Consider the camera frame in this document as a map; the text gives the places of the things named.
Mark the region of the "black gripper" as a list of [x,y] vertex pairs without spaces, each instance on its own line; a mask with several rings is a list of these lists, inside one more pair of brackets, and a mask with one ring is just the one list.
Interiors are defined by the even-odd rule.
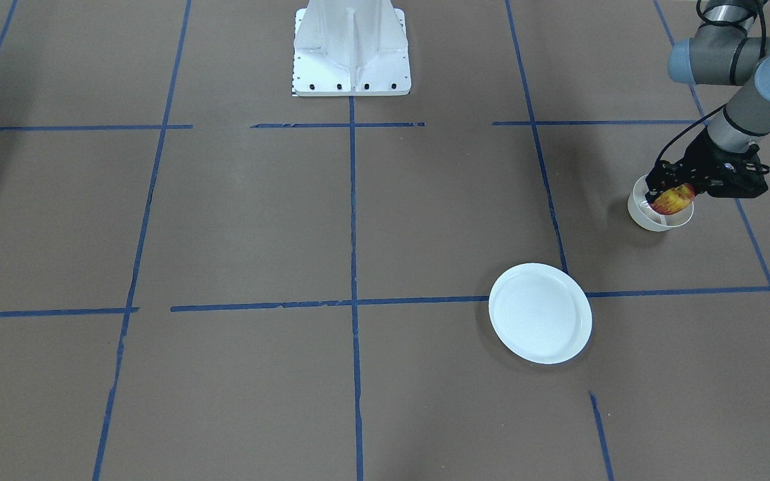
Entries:
[[703,128],[676,162],[658,159],[655,170],[645,177],[647,201],[657,201],[664,192],[690,184],[695,194],[730,194],[740,154],[724,150]]

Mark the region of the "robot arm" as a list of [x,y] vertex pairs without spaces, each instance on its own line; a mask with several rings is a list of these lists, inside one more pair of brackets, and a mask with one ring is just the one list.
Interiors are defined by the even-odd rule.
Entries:
[[736,86],[723,106],[696,122],[700,133],[682,158],[657,156],[647,174],[646,200],[673,211],[699,194],[756,198],[767,192],[770,168],[760,161],[761,140],[770,134],[770,36],[762,1],[698,1],[700,25],[673,45],[667,73],[675,82]]

